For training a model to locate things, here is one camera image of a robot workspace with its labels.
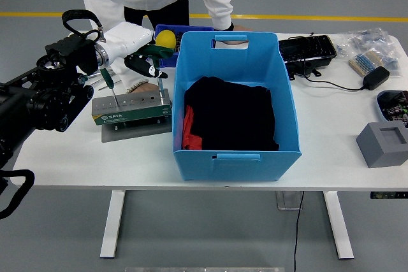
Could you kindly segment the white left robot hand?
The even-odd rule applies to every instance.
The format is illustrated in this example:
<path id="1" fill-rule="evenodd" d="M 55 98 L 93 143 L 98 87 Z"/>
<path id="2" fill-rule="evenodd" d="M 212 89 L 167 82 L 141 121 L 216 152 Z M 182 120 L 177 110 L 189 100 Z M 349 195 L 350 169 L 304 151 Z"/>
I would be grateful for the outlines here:
<path id="1" fill-rule="evenodd" d="M 153 31 L 129 22 L 122 22 L 104 33 L 96 43 L 98 66 L 103 69 L 121 58 L 130 70 L 150 78 L 167 78 L 159 67 L 159 59 L 173 55 L 173 49 L 153 45 Z"/>

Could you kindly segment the person's right hand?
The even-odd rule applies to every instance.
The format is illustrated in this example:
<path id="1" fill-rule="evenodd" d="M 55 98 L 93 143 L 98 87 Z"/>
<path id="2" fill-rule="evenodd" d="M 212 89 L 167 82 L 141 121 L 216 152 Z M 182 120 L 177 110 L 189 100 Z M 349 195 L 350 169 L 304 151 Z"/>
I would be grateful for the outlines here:
<path id="1" fill-rule="evenodd" d="M 159 87 L 153 83 L 138 83 L 134 86 L 132 86 L 128 92 L 132 93 L 132 92 L 147 92 L 147 91 L 155 91 L 155 90 L 159 90 Z"/>

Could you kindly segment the person's left hand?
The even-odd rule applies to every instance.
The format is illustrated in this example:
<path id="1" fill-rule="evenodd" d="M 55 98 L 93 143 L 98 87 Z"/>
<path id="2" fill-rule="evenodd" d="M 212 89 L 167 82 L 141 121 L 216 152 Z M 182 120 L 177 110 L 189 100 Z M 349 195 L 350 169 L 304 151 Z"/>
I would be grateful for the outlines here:
<path id="1" fill-rule="evenodd" d="M 226 31 L 227 32 L 231 32 L 231 31 L 251 32 L 251 31 L 253 31 L 253 29 L 248 28 L 248 27 L 244 27 L 242 25 L 234 25 L 231 29 L 227 29 Z M 242 41 L 242 40 L 240 40 L 240 41 L 223 40 L 222 42 L 224 44 L 227 44 L 227 45 L 239 45 L 239 44 L 245 43 L 245 41 Z"/>

